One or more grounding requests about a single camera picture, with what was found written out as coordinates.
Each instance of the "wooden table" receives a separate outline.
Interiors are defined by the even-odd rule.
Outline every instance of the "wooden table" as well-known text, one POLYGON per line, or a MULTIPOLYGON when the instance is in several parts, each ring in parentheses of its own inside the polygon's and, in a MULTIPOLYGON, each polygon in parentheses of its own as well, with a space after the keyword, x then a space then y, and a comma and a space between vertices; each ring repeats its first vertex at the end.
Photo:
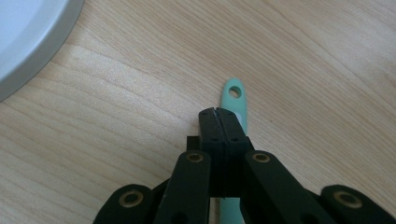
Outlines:
POLYGON ((92 223, 121 186, 157 186, 230 77, 256 149, 396 215, 393 0, 87 0, 0 103, 0 223, 92 223))

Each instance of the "black mechanical arm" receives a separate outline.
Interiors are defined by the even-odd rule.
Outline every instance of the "black mechanical arm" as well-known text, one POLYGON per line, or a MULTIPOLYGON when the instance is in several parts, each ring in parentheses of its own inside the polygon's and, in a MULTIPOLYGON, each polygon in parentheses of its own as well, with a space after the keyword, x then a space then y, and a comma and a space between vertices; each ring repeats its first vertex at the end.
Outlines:
POLYGON ((200 136, 187 137, 172 176, 155 189, 128 185, 115 191, 94 224, 203 224, 210 197, 237 197, 247 224, 395 224, 357 190, 329 186, 318 196, 271 153, 255 150, 235 114, 208 108, 200 136))

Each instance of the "teal handle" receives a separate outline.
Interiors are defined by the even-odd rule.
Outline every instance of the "teal handle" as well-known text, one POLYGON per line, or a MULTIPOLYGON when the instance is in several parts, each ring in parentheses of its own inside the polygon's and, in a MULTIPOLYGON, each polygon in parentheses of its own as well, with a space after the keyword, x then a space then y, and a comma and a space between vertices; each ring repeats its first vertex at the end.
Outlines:
MULTIPOLYGON (((248 107, 245 88, 238 78, 228 80, 221 95, 221 107, 233 111, 245 133, 248 131, 248 107)), ((220 199, 220 224, 242 224, 238 198, 220 199)))

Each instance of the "white round object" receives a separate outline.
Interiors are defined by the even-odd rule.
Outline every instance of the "white round object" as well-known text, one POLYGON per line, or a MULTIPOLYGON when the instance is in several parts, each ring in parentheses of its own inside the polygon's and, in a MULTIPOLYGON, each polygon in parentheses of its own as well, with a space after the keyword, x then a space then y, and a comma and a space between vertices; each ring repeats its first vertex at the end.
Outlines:
POLYGON ((50 61, 73 29, 83 3, 0 1, 0 102, 50 61))

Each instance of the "wood grain tabletop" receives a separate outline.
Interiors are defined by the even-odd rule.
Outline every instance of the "wood grain tabletop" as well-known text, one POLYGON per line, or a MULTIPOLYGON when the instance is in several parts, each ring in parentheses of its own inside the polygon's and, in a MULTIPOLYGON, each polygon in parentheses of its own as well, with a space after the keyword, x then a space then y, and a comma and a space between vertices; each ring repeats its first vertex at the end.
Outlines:
POLYGON ((0 223, 92 223, 116 189, 156 187, 231 77, 256 149, 396 215, 395 1, 86 0, 0 103, 0 223))

